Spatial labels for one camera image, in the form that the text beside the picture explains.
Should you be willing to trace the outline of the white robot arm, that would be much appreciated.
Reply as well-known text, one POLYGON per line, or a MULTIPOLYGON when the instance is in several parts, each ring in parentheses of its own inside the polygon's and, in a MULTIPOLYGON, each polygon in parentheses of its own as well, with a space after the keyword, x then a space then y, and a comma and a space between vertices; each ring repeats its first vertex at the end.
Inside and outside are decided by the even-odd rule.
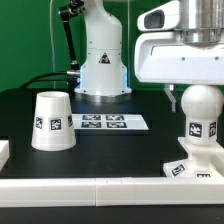
MULTIPOLYGON (((83 0, 86 60, 75 92, 94 101, 131 92, 121 60, 122 25, 109 0, 83 0)), ((224 85, 224 0, 170 0, 141 14, 134 71, 142 83, 224 85)))

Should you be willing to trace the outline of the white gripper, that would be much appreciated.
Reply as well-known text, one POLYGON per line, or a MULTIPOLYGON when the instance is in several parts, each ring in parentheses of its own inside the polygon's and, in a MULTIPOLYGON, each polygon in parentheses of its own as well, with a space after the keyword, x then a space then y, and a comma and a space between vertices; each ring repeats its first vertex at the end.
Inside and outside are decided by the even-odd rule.
POLYGON ((173 84, 224 85, 224 40, 188 45, 176 32, 142 34, 136 41, 135 75, 144 83, 169 83, 164 91, 176 111, 173 84))

